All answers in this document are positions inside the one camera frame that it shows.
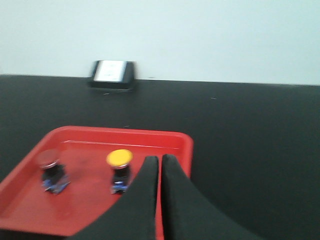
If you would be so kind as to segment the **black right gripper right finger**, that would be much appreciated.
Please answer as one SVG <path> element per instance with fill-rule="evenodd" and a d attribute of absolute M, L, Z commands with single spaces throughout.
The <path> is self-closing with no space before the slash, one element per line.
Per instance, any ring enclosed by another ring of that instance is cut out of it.
<path fill-rule="evenodd" d="M 161 211 L 166 240 L 260 239 L 213 206 L 172 154 L 162 157 Z"/>

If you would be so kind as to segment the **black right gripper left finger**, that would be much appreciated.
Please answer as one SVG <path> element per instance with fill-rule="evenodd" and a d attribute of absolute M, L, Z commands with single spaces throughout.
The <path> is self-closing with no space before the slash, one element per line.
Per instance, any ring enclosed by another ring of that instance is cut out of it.
<path fill-rule="evenodd" d="M 147 156 L 127 191 L 69 240 L 155 240 L 159 159 Z"/>

